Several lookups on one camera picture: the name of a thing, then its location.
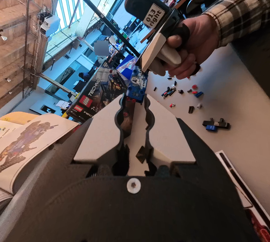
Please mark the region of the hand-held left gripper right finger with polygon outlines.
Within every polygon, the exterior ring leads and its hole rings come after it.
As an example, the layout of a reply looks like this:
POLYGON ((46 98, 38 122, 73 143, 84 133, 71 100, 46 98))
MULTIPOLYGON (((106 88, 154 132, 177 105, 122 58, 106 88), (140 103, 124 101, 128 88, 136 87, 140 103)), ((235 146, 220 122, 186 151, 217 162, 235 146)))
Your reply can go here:
POLYGON ((193 166, 196 159, 184 136, 177 118, 152 96, 144 97, 146 111, 146 140, 144 157, 148 165, 145 175, 155 175, 165 167, 193 166))

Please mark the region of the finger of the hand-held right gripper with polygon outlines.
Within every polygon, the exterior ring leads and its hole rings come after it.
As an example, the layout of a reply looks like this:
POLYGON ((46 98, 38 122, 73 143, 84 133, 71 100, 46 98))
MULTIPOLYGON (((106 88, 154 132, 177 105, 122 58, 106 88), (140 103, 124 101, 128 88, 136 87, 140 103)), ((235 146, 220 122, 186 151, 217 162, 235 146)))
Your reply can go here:
POLYGON ((141 55, 141 69, 143 72, 151 70, 153 72, 165 72, 160 59, 157 54, 166 42, 166 37, 158 32, 147 45, 146 49, 141 55))

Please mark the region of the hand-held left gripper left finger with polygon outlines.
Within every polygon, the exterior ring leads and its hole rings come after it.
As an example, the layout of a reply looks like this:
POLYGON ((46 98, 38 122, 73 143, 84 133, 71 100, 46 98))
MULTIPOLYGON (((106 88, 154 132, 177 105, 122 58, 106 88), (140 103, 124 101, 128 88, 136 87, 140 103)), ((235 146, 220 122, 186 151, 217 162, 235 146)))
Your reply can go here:
POLYGON ((93 116, 74 156, 76 163, 107 165, 114 175, 127 175, 129 150, 124 145, 124 133, 121 128, 125 100, 125 94, 121 94, 93 116))

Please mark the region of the blue printed panel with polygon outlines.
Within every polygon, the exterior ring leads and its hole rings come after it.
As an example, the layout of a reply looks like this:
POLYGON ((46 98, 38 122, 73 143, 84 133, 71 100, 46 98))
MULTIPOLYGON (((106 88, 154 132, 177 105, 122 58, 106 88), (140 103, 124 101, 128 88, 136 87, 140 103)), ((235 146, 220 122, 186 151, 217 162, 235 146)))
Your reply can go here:
POLYGON ((139 66, 134 66, 126 96, 132 102, 143 103, 148 81, 148 70, 143 72, 139 66))

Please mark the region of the grey desk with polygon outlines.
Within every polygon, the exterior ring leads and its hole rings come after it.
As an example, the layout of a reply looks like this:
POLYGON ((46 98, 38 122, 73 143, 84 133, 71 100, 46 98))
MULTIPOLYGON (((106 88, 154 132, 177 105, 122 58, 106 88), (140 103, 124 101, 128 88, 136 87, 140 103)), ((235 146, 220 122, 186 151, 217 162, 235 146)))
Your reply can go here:
POLYGON ((214 152, 223 150, 269 214, 269 98, 232 47, 215 50, 190 79, 167 78, 168 74, 161 77, 149 72, 146 92, 181 118, 214 152), (163 99, 161 95, 171 87, 176 91, 163 99), (187 92, 189 89, 204 94, 196 98, 187 92), (188 113, 189 106, 195 108, 192 114, 188 113), (231 128, 207 131, 202 122, 210 118, 223 118, 231 128))

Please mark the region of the person's right hand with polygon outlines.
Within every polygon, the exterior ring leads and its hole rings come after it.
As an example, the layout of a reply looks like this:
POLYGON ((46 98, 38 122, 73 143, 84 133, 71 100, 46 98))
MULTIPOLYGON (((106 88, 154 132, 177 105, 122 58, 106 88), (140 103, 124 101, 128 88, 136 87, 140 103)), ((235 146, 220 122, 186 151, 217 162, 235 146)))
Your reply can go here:
POLYGON ((183 23, 190 30, 190 37, 185 45, 179 35, 167 38, 167 45, 171 48, 180 48, 178 52, 181 57, 181 64, 174 67, 165 64, 164 68, 169 75, 176 76, 181 80, 190 77, 197 65, 202 64, 215 49, 218 48, 219 32, 215 20, 206 14, 198 17, 188 18, 183 23))

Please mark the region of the plain blue bin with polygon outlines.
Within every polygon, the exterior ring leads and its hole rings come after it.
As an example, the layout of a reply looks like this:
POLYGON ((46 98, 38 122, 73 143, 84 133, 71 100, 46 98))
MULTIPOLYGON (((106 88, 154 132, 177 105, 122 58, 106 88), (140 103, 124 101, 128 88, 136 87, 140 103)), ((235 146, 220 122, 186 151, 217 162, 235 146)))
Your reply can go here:
POLYGON ((117 66, 116 70, 120 73, 128 70, 127 72, 132 72, 138 58, 133 57, 132 55, 127 55, 125 59, 117 66))

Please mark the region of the smooth black square tile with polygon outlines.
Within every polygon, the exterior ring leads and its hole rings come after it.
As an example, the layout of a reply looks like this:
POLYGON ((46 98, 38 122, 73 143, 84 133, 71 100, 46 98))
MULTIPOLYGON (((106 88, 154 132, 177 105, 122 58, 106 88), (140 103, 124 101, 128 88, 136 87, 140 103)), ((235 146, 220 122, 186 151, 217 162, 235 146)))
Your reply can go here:
POLYGON ((143 164, 145 161, 146 163, 149 163, 150 154, 151 154, 151 148, 141 146, 139 151, 136 154, 136 158, 139 160, 141 164, 143 164))

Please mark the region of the blue red black pin cluster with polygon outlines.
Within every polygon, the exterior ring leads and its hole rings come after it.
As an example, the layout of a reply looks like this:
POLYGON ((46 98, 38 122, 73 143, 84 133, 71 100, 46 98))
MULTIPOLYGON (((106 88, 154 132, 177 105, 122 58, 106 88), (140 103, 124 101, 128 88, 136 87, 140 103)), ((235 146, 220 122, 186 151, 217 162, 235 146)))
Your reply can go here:
POLYGON ((168 96, 171 96, 176 91, 176 87, 171 87, 171 89, 165 91, 161 96, 165 99, 168 96))

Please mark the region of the black beam with blue part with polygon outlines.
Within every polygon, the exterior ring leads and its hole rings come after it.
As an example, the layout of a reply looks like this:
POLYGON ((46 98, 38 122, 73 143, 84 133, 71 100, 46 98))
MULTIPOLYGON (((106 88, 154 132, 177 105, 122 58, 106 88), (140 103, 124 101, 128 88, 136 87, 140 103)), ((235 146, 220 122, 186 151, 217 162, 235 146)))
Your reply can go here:
POLYGON ((215 121, 213 118, 209 120, 204 120, 202 125, 207 131, 216 132, 218 129, 230 129, 231 125, 228 122, 225 122, 223 118, 220 118, 219 121, 215 121))

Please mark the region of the toy truck set box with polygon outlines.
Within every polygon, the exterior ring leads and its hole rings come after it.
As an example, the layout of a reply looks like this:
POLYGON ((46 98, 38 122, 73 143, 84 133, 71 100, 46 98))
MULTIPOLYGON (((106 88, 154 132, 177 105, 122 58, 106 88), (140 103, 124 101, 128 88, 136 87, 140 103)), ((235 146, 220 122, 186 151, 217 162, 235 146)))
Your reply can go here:
POLYGON ((67 109, 66 115, 78 122, 84 123, 118 96, 125 94, 124 118, 121 128, 125 138, 130 136, 135 103, 139 103, 139 99, 143 99, 140 90, 137 94, 132 91, 130 79, 131 77, 127 78, 108 63, 103 63, 90 80, 85 85, 82 85, 81 92, 67 109))

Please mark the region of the open instruction booklet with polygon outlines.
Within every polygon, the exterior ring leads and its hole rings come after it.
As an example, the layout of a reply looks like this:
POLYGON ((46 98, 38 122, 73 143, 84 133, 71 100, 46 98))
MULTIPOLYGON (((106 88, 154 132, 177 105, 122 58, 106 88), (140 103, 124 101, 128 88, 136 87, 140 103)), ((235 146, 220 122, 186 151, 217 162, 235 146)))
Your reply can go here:
POLYGON ((56 114, 39 115, 1 138, 1 207, 8 204, 41 157, 41 153, 79 124, 56 114))

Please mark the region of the sticker sheet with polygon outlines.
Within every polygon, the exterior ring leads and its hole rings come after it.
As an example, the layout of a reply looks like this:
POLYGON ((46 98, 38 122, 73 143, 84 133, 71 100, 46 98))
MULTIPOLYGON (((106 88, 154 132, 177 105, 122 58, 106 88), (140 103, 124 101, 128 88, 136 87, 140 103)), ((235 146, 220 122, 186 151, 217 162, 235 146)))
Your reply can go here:
POLYGON ((260 204, 255 195, 251 192, 247 184, 238 174, 229 158, 221 150, 215 153, 221 164, 227 171, 240 197, 244 211, 251 222, 253 229, 260 241, 270 241, 270 216, 260 204))

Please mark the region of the black metal post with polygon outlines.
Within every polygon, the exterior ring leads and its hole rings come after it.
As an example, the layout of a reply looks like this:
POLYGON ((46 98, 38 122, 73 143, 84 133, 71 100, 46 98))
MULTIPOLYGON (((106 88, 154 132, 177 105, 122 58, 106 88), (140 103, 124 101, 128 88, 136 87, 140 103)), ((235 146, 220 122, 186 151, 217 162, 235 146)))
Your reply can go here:
POLYGON ((98 15, 100 20, 115 34, 117 37, 127 46, 127 48, 137 57, 140 57, 140 53, 124 38, 124 36, 110 23, 110 21, 99 11, 99 9, 90 1, 83 0, 93 11, 98 15))

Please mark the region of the white wall-mounted device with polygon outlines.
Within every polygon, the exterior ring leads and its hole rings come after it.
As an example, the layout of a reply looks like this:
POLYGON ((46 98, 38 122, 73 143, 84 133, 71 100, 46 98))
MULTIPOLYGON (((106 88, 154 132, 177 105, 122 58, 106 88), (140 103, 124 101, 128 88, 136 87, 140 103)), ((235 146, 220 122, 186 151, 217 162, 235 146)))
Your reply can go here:
POLYGON ((60 18, 52 15, 49 12, 42 12, 38 14, 39 19, 39 32, 45 37, 50 37, 58 30, 60 18))

